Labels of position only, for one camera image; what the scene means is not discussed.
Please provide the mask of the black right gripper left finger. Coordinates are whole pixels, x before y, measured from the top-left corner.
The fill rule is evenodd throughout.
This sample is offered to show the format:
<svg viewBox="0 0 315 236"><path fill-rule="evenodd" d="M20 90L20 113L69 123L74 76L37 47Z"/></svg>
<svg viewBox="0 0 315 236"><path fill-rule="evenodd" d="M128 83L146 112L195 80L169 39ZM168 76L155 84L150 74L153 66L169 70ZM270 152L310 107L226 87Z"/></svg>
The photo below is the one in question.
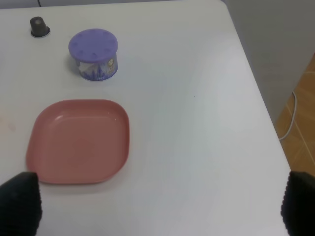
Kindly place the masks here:
<svg viewBox="0 0 315 236"><path fill-rule="evenodd" d="M0 234L34 236L42 218L38 176L21 172L0 186Z"/></svg>

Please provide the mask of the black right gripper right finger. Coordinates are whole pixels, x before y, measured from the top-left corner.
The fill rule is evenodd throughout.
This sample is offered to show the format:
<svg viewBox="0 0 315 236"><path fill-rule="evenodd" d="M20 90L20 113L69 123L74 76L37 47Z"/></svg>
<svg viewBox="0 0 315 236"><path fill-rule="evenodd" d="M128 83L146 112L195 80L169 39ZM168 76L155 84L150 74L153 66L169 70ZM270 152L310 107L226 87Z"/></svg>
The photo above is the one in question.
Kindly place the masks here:
<svg viewBox="0 0 315 236"><path fill-rule="evenodd" d="M281 206L283 223L290 236L315 234L315 177L306 172L289 173Z"/></svg>

